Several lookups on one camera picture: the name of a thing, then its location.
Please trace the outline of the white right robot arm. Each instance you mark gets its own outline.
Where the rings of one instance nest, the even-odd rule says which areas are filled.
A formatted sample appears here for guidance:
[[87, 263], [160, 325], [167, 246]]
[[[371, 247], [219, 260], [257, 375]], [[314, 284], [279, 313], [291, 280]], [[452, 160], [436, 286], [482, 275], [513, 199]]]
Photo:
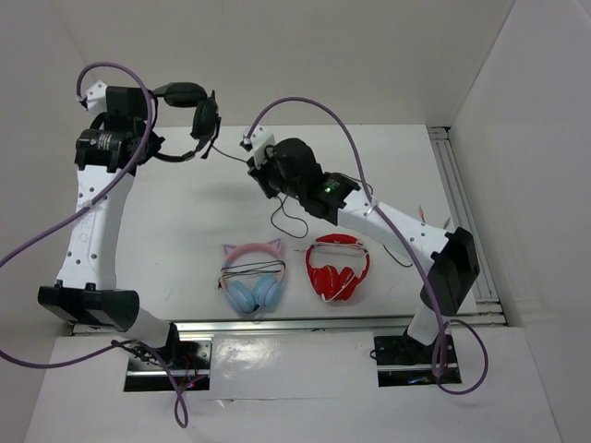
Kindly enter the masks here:
[[352, 230], [413, 262], [427, 277], [421, 302], [403, 340], [407, 358], [425, 361], [435, 350], [440, 325], [455, 317], [480, 272], [473, 235], [430, 226], [369, 197], [348, 176], [325, 172], [299, 138], [244, 137], [248, 174], [267, 198], [284, 194], [310, 216]]

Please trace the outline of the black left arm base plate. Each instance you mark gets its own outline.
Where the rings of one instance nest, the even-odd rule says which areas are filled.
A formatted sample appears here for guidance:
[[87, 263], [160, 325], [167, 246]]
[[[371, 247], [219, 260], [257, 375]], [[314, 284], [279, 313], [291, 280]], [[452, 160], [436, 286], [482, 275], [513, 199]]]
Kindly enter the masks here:
[[165, 372], [168, 368], [182, 390], [207, 391], [211, 384], [212, 338], [198, 337], [182, 345], [183, 352], [166, 365], [146, 353], [130, 356], [127, 363], [124, 392], [173, 391]]

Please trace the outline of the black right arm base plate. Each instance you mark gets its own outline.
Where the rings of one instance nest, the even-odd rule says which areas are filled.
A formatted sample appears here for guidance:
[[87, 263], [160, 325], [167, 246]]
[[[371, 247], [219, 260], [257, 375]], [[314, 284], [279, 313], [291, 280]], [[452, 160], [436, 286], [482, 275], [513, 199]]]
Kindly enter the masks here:
[[434, 346], [399, 336], [375, 336], [369, 357], [376, 362], [380, 388], [435, 385], [431, 371]]

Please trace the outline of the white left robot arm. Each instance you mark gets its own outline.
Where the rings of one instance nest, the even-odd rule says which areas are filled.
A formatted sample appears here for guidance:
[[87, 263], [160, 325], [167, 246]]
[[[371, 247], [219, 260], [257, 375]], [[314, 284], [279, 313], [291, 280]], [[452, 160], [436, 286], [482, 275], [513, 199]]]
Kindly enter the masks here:
[[123, 209], [137, 167], [164, 142], [153, 131], [146, 96], [139, 88], [98, 81], [86, 92], [94, 120], [76, 142], [76, 208], [66, 257], [55, 282], [38, 292], [41, 306], [72, 325], [112, 329], [137, 341], [135, 355], [162, 368], [178, 364], [182, 345], [176, 326], [141, 308], [139, 295], [117, 286], [115, 256]]

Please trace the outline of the black wired headphones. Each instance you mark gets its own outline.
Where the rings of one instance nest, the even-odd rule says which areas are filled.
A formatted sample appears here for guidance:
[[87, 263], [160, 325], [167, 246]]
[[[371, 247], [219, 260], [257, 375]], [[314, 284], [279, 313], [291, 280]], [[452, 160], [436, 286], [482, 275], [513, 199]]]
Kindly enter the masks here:
[[[171, 83], [160, 87], [154, 94], [157, 101], [163, 99], [171, 107], [193, 108], [192, 130], [190, 136], [197, 141], [197, 147], [190, 154], [179, 158], [179, 162], [194, 157], [205, 149], [202, 158], [207, 158], [209, 150], [218, 136], [221, 126], [215, 92], [208, 94], [198, 91], [198, 85], [190, 83]], [[459, 230], [450, 233], [442, 228], [427, 225], [407, 214], [379, 202], [370, 191], [360, 158], [360, 153], [350, 130], [341, 118], [327, 106], [304, 97], [285, 97], [272, 102], [256, 117], [247, 128], [250, 136], [261, 128], [262, 118], [274, 107], [286, 102], [302, 102], [315, 106], [328, 114], [343, 130], [349, 142], [359, 182], [341, 173], [325, 173], [325, 178], [316, 186], [307, 199], [295, 199], [307, 214], [335, 226], [353, 230], [392, 249], [399, 248], [417, 267], [425, 271], [443, 257], [452, 256], [452, 240]]]

